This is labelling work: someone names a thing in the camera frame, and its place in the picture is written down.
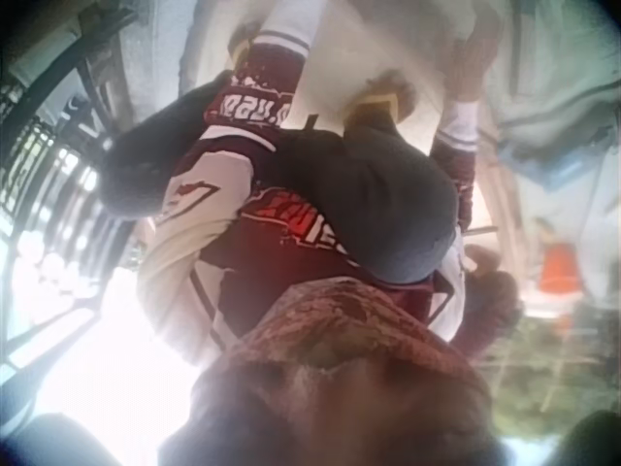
hand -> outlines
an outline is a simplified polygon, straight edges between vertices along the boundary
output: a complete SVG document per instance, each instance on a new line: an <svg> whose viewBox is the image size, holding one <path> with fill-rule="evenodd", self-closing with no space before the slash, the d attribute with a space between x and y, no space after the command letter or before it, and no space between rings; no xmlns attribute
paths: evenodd
<svg viewBox="0 0 621 466"><path fill-rule="evenodd" d="M453 60L447 75L446 91L460 102L474 102L481 96L485 74L498 54L503 23L487 3L474 1L476 23L467 41L454 45Z"/></svg>

